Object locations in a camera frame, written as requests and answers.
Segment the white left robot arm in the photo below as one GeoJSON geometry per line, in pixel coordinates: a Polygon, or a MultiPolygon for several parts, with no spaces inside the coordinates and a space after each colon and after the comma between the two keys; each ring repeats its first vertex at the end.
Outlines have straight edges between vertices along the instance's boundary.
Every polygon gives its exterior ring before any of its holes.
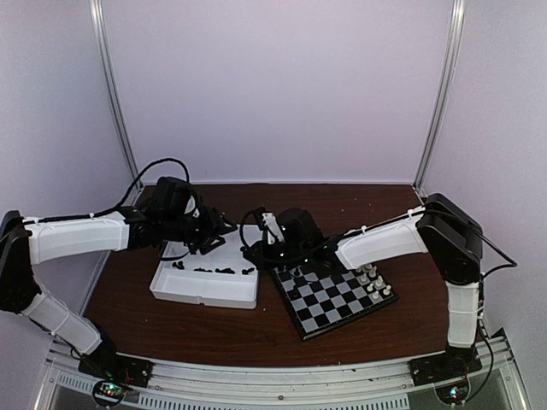
{"type": "Polygon", "coordinates": [[[68,344],[105,379],[117,378],[123,362],[99,327],[51,294],[43,267],[74,267],[93,255],[181,243],[190,255],[206,255],[234,229],[225,215],[203,203],[195,187],[161,177],[140,204],[121,203],[94,214],[1,218],[1,309],[22,315],[68,344]]]}

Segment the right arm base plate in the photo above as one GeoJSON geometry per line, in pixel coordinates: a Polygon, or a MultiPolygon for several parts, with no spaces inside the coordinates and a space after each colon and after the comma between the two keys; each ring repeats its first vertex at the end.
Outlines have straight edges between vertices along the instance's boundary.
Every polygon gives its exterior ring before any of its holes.
{"type": "Polygon", "coordinates": [[[447,353],[435,354],[413,359],[409,370],[414,386],[437,384],[453,378],[464,378],[470,372],[482,369],[479,358],[449,356],[447,353]]]}

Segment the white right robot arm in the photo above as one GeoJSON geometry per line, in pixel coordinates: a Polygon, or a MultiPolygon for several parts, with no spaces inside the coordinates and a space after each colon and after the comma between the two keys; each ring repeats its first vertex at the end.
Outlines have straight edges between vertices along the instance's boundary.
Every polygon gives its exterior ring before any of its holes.
{"type": "Polygon", "coordinates": [[[424,255],[448,291],[448,330],[438,369],[453,378],[475,356],[481,303],[482,228],[440,194],[405,214],[326,236],[302,208],[252,211],[261,238],[241,241],[243,257],[271,272],[302,339],[330,331],[396,298],[379,273],[386,261],[424,255]]]}

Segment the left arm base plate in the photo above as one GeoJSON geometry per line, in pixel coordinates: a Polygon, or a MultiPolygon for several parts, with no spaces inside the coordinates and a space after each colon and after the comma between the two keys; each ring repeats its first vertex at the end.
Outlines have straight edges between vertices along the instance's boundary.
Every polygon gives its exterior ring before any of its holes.
{"type": "Polygon", "coordinates": [[[116,355],[112,362],[105,364],[93,360],[90,356],[84,356],[79,360],[78,370],[124,386],[146,388],[151,378],[153,363],[149,360],[116,355]]]}

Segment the black king piece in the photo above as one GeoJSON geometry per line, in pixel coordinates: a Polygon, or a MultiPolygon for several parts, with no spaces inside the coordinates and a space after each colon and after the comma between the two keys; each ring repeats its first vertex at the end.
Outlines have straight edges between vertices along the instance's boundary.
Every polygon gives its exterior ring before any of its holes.
{"type": "Polygon", "coordinates": [[[298,291],[298,288],[293,288],[290,292],[290,298],[291,300],[296,300],[300,297],[300,293],[298,291]]]}

